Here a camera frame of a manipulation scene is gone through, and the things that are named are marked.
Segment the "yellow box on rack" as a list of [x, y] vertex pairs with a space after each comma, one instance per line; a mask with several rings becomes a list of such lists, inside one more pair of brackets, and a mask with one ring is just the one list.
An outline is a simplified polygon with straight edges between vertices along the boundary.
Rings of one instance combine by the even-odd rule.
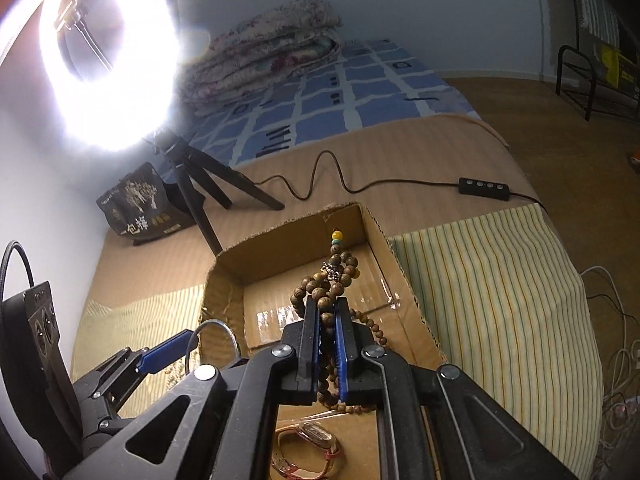
[[598, 57], [604, 66], [604, 78], [608, 84], [617, 90], [634, 93], [637, 88], [638, 65], [626, 58], [620, 49], [600, 44]]

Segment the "orange strap wristwatch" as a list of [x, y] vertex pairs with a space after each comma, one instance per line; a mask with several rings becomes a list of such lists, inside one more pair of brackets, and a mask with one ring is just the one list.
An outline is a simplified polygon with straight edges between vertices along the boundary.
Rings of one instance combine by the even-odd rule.
[[294, 422], [273, 435], [271, 470], [282, 479], [329, 479], [343, 462], [337, 436], [318, 422]]

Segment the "black tripod stand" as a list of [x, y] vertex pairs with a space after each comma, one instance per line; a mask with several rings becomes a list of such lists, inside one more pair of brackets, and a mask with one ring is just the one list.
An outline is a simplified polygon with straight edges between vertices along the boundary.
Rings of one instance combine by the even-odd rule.
[[158, 130], [146, 140], [168, 161], [186, 206], [214, 256], [222, 252], [222, 245], [205, 213], [204, 200], [198, 198], [195, 183], [227, 210], [232, 207], [233, 202], [214, 177], [253, 197], [271, 210], [284, 209], [280, 200], [258, 188], [245, 174], [194, 148], [177, 133], [169, 129]]

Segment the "striped yellow towel mat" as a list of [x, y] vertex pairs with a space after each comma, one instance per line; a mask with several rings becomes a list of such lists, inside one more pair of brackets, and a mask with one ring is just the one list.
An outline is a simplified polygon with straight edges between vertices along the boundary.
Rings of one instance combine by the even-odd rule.
[[[573, 474], [596, 457], [601, 361], [585, 285], [536, 205], [387, 237], [445, 363], [460, 367]], [[79, 378], [123, 348], [203, 320], [208, 264], [182, 235], [105, 246], [75, 339]]]

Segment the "black printed gift bag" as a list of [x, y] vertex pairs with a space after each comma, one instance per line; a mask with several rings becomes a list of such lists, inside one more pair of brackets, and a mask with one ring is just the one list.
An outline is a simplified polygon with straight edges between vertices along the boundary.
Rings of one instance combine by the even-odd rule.
[[96, 206], [108, 226], [134, 246], [171, 236], [195, 220], [175, 183], [167, 183], [150, 162], [105, 191]]

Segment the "open cardboard box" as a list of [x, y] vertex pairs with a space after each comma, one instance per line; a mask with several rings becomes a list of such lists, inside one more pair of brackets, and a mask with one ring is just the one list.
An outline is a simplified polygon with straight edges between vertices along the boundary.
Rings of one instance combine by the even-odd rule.
[[205, 282], [203, 320], [226, 322], [248, 356], [280, 341], [307, 309], [318, 312], [317, 400], [282, 406], [278, 428], [318, 422], [337, 436], [344, 462], [330, 479], [377, 479], [376, 411], [340, 400], [335, 313], [345, 299], [353, 321], [408, 363], [445, 363], [408, 278], [370, 211], [333, 206], [242, 240], [217, 257]]

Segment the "dark thin bangle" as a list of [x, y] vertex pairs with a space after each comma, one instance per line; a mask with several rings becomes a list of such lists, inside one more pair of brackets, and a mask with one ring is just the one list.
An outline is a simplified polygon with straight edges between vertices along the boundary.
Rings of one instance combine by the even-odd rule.
[[184, 374], [191, 371], [191, 354], [195, 351], [196, 364], [214, 364], [224, 367], [242, 356], [238, 338], [231, 327], [218, 318], [200, 323], [191, 333], [184, 355]]

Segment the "striped hanging towel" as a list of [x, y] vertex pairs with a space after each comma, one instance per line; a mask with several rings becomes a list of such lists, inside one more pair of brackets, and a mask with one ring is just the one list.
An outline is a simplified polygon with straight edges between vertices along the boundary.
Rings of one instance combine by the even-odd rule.
[[605, 0], [579, 0], [579, 27], [613, 48], [620, 46], [620, 25]]

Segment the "black clothes rack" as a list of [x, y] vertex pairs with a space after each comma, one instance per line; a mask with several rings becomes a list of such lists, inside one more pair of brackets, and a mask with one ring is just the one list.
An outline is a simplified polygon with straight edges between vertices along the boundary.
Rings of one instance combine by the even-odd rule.
[[[604, 42], [579, 27], [579, 0], [572, 0], [572, 6], [574, 40], [559, 46], [556, 54], [555, 93], [572, 101], [585, 120], [590, 120], [594, 114], [602, 114], [636, 122], [639, 119], [639, 70], [634, 93], [617, 90], [608, 84], [598, 57], [598, 47]], [[639, 67], [639, 49], [618, 16], [617, 19], [620, 25], [617, 49]]]

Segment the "folded floral quilt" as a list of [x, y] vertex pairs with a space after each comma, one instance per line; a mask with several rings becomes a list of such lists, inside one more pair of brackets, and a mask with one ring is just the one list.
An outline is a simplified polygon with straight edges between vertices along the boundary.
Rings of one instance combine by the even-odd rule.
[[341, 15], [326, 0], [291, 0], [242, 21], [183, 65], [178, 95], [196, 114], [334, 61]]

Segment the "blue checkered bed sheet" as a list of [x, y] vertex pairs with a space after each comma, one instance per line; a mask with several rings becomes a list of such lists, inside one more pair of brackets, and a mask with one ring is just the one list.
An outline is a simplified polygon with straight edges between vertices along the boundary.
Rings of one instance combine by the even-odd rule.
[[435, 114], [478, 114], [456, 88], [389, 39], [198, 118], [189, 144], [235, 167], [349, 131]]

